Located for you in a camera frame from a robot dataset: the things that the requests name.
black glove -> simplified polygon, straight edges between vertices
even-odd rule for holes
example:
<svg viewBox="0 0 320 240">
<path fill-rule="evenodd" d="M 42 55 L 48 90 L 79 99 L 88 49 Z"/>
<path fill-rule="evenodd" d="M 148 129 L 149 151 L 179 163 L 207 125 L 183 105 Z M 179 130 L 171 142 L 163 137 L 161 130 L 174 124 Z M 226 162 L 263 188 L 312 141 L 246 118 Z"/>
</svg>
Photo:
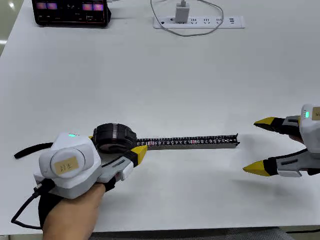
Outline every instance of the black glove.
<svg viewBox="0 0 320 240">
<path fill-rule="evenodd" d="M 109 182 L 103 183 L 105 187 L 105 192 L 108 192 L 115 188 L 116 178 L 113 177 Z M 57 196 L 52 193 L 44 193 L 40 196 L 40 201 L 38 205 L 38 214 L 40 227 L 43 229 L 46 217 L 50 213 L 50 211 L 58 204 L 60 201 L 64 199 L 62 196 Z"/>
</svg>

white power strip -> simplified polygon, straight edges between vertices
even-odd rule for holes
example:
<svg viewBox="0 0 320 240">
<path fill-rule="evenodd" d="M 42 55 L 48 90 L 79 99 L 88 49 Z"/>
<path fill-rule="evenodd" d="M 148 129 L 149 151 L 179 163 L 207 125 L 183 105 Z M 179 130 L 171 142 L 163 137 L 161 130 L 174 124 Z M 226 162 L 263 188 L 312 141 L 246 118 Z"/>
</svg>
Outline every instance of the white power strip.
<svg viewBox="0 0 320 240">
<path fill-rule="evenodd" d="M 189 16 L 187 23 L 176 23 L 173 16 L 160 16 L 158 19 L 167 29 L 214 29 L 221 22 L 219 16 Z M 153 17 L 153 27 L 161 28 L 155 17 Z M 245 19 L 243 16 L 225 16 L 219 28 L 244 29 Z"/>
</svg>

table surface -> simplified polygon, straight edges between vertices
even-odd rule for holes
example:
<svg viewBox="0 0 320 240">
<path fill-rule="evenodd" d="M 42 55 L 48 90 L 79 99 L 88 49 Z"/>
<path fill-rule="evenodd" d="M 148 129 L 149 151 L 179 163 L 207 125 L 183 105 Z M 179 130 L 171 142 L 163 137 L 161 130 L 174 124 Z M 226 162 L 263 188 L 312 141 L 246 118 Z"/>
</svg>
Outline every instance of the table surface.
<svg viewBox="0 0 320 240">
<path fill-rule="evenodd" d="M 155 1 L 160 16 L 175 2 Z M 0 58 L 0 235 L 37 232 L 10 223 L 31 195 L 40 153 L 27 146 L 103 123 L 139 138 L 239 133 L 236 149 L 148 151 L 105 194 L 95 231 L 320 225 L 320 176 L 283 178 L 242 167 L 303 148 L 253 122 L 319 102 L 320 2 L 217 0 L 246 29 L 182 38 L 153 29 L 148 0 L 110 4 L 106 29 L 38 27 L 31 1 Z M 195 16 L 217 12 L 191 1 Z M 21 220 L 38 225 L 37 203 Z"/>
</svg>

yellow sticker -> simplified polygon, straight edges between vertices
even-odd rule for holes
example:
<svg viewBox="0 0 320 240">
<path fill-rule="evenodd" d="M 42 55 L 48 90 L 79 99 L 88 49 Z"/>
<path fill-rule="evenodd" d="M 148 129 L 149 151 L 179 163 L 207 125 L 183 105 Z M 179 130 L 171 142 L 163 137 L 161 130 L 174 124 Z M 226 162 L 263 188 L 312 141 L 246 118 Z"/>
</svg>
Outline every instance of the yellow sticker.
<svg viewBox="0 0 320 240">
<path fill-rule="evenodd" d="M 320 121 L 320 106 L 315 106 L 312 109 L 312 121 Z"/>
<path fill-rule="evenodd" d="M 61 175 L 61 174 L 70 172 L 72 170 L 78 169 L 79 164 L 78 164 L 77 158 L 73 156 L 66 160 L 56 162 L 54 164 L 54 167 L 55 167 L 56 174 Z"/>
</svg>

power adapter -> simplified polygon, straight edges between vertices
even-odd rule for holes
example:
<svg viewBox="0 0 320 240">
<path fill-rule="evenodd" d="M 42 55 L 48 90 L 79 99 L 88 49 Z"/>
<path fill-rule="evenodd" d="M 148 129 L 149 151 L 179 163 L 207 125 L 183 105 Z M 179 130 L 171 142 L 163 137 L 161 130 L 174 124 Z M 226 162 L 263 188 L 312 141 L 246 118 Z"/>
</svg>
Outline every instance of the power adapter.
<svg viewBox="0 0 320 240">
<path fill-rule="evenodd" d="M 190 6 L 185 0 L 181 0 L 175 7 L 175 19 L 177 24 L 185 24 L 188 22 Z"/>
</svg>

